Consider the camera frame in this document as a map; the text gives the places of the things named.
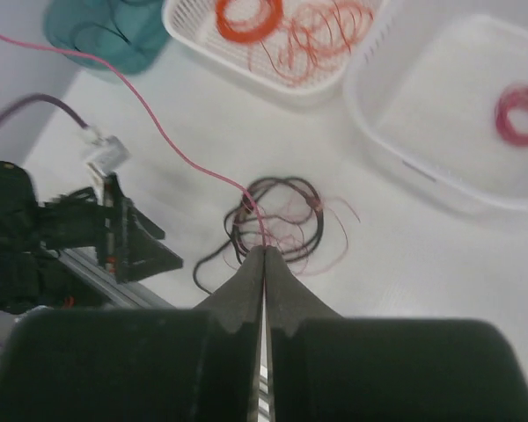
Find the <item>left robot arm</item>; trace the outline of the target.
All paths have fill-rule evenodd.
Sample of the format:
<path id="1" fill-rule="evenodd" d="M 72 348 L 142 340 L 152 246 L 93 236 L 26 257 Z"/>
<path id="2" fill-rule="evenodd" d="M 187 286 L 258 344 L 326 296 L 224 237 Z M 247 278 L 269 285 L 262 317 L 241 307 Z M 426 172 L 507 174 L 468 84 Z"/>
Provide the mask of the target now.
<path id="1" fill-rule="evenodd" d="M 108 295 L 62 262 L 62 255 L 90 248 L 92 267 L 108 283 L 122 285 L 183 266 L 164 239 L 165 232 L 123 193 L 114 173 L 40 203 L 30 175 L 0 161 L 0 311 L 103 307 Z"/>

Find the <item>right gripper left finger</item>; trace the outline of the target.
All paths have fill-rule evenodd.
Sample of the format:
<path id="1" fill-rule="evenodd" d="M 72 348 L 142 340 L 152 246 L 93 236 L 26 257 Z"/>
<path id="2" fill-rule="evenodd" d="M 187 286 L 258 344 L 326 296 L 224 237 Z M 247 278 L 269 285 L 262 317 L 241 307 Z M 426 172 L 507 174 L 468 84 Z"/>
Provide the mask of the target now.
<path id="1" fill-rule="evenodd" d="M 264 248 L 212 295 L 179 313 L 178 421 L 256 421 L 259 407 Z"/>

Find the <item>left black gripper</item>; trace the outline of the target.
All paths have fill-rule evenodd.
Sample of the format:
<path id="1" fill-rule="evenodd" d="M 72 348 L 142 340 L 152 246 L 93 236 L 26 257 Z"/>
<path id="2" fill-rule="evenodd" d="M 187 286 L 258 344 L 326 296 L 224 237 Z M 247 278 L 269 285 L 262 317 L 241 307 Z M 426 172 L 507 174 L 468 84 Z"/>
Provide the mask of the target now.
<path id="1" fill-rule="evenodd" d="M 89 186 L 40 207 L 38 233 L 48 249 L 92 247 L 99 266 L 118 283 L 138 282 L 183 266 L 183 258 L 164 245 L 164 230 L 132 207 L 116 174 L 103 178 L 100 190 L 101 197 Z"/>

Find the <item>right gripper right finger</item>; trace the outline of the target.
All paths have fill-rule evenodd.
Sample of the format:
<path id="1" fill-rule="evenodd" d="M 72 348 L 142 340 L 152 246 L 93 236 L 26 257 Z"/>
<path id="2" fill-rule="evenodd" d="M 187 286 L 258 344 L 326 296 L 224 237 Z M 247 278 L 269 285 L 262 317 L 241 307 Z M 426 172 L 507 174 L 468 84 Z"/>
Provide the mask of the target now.
<path id="1" fill-rule="evenodd" d="M 317 335 L 305 324 L 341 316 L 323 303 L 289 269 L 282 254 L 268 246 L 264 252 L 264 296 L 267 326 L 268 402 L 272 421 L 346 421 L 348 404 L 333 392 L 311 392 L 317 383 L 308 367 L 317 362 L 306 340 Z"/>

